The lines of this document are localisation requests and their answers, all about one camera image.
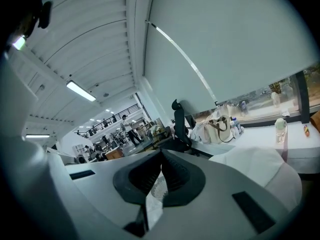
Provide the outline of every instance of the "roller shade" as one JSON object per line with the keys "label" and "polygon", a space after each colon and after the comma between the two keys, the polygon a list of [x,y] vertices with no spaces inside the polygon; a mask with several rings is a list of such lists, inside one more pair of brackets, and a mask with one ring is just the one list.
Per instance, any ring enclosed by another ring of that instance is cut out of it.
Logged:
{"label": "roller shade", "polygon": [[186,115],[215,108],[190,64],[152,26],[148,28],[146,40],[145,78],[170,119],[174,118],[171,105],[175,99],[181,102]]}
{"label": "roller shade", "polygon": [[[149,20],[190,57],[218,102],[268,86],[319,60],[309,30],[286,0],[153,0]],[[172,55],[162,55],[165,63],[172,60]],[[174,62],[175,68],[188,66],[182,59]],[[185,72],[181,83],[192,85],[195,77]]]}

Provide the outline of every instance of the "plastic bottle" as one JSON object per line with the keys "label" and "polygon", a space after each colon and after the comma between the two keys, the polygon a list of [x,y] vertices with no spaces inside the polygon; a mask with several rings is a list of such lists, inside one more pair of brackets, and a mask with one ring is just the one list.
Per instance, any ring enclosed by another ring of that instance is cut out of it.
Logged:
{"label": "plastic bottle", "polygon": [[238,127],[235,126],[235,122],[234,121],[231,121],[230,122],[230,127],[231,127],[231,132],[232,132],[232,135],[235,139],[237,139],[240,134],[239,134],[239,130],[238,130]]}
{"label": "plastic bottle", "polygon": [[241,125],[240,125],[239,121],[237,120],[236,117],[233,118],[232,121],[234,122],[235,127],[238,128],[239,135],[241,135],[243,133],[243,131],[241,129]]}
{"label": "plastic bottle", "polygon": [[275,140],[280,144],[285,142],[286,138],[286,121],[283,118],[278,118],[275,123]]}

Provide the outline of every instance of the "ceiling light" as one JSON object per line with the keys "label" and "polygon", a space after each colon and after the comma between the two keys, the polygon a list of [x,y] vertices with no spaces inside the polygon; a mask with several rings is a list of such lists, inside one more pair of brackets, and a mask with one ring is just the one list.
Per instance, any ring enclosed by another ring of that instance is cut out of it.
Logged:
{"label": "ceiling light", "polygon": [[21,47],[25,44],[26,40],[21,36],[17,41],[13,43],[13,46],[17,49],[20,50]]}
{"label": "ceiling light", "polygon": [[84,89],[82,89],[79,85],[77,85],[74,81],[69,81],[66,84],[66,87],[74,91],[75,93],[81,95],[82,97],[86,98],[87,100],[93,102],[96,100],[95,97],[93,97],[91,94],[86,92]]}
{"label": "ceiling light", "polygon": [[26,138],[49,138],[49,134],[27,134]]}

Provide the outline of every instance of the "railing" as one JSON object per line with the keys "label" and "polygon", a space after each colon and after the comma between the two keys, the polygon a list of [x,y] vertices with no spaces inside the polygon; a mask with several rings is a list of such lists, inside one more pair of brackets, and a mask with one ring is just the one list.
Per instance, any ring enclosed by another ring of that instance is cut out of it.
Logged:
{"label": "railing", "polygon": [[116,123],[117,121],[121,121],[123,115],[128,116],[128,115],[138,111],[139,109],[140,108],[138,107],[138,104],[135,104],[131,107],[128,107],[127,109],[125,109],[117,114],[114,114],[113,116],[109,117],[108,119],[105,119],[104,121],[98,123],[97,125],[95,125],[91,129],[89,129],[88,131],[80,131],[79,135],[81,137],[88,139],[90,136],[95,135],[97,132],[101,131],[102,129],[109,127],[110,125]]}

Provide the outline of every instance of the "glass window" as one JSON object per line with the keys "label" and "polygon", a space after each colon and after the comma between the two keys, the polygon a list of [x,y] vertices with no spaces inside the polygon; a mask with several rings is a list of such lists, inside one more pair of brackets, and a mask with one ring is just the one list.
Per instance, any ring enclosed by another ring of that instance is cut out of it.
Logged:
{"label": "glass window", "polygon": [[320,105],[320,62],[303,71],[310,107]]}
{"label": "glass window", "polygon": [[299,110],[297,88],[292,77],[287,77],[268,86],[251,91],[221,103],[216,109],[193,114],[199,123],[215,112],[216,115],[229,115],[239,121],[293,113]]}

